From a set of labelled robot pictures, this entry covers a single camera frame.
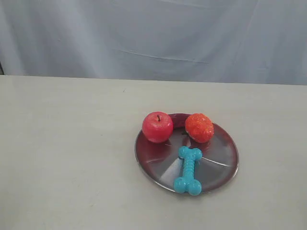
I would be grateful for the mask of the teal toy bone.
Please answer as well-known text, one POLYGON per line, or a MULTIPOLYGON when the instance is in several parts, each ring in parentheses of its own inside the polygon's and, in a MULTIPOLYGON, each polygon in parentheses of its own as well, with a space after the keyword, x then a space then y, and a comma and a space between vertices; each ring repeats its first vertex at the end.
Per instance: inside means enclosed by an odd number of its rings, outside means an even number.
POLYGON ((202 185, 194 178, 194 172, 195 162, 202 158, 202 151, 198 148, 190 149, 187 146, 182 146, 179 148, 178 156, 183 160, 183 171, 182 175, 174 180, 174 191, 198 196, 202 192, 202 185))

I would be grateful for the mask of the red apple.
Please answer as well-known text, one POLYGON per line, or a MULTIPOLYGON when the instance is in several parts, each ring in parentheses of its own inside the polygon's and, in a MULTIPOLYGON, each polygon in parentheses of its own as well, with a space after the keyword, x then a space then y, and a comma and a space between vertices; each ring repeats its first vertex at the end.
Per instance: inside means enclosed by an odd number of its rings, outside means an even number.
POLYGON ((167 141, 173 133, 173 128, 170 115, 160 111, 148 114, 142 123, 142 133, 153 143, 167 141))

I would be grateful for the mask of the orange toy fruit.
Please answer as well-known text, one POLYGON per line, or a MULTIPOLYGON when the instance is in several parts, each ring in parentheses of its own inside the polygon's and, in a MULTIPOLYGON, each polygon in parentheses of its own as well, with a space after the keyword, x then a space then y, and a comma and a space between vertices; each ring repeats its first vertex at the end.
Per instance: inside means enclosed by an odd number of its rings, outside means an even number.
POLYGON ((210 118, 202 113, 191 114, 185 121, 185 131, 198 143, 208 142, 214 135, 210 118))

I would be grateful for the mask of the round stainless steel plate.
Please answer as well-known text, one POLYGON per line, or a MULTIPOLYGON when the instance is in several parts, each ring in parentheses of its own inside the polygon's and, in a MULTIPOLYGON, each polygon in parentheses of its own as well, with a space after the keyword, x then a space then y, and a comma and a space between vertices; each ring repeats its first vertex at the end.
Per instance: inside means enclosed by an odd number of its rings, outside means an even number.
POLYGON ((185 131, 188 114, 171 114, 174 131, 168 141, 152 143, 140 132, 135 141, 136 160, 147 177, 168 191, 174 191, 174 180, 182 175, 183 160, 178 157, 182 146, 199 148, 202 158, 195 163, 194 177, 209 193, 231 181, 237 173, 239 155, 231 136, 214 124, 214 136, 206 143, 194 141, 185 131))

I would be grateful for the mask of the grey fabric backdrop curtain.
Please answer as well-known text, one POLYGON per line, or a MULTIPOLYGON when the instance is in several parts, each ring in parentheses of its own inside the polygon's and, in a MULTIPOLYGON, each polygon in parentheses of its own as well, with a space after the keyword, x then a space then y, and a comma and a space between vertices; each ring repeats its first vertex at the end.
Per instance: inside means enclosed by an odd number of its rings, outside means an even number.
POLYGON ((304 0, 3 0, 7 75, 307 82, 304 0))

